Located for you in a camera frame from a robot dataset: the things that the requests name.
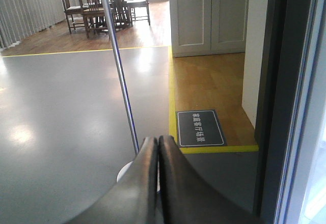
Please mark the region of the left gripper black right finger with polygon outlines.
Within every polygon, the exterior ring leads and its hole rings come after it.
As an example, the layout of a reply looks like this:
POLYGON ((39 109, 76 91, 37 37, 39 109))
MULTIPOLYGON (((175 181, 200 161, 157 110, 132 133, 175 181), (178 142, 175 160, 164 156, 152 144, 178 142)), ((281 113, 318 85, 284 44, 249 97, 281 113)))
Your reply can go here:
POLYGON ((263 223, 209 185, 191 166, 172 136, 160 136, 158 146, 165 223, 263 223))

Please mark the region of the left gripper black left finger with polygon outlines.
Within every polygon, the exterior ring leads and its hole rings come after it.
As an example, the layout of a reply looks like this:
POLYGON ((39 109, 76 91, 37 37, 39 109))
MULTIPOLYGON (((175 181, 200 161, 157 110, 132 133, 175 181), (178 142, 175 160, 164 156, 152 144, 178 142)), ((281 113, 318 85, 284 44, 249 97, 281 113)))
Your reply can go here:
POLYGON ((121 179, 67 223, 155 223, 157 165, 157 139, 147 137, 121 179))

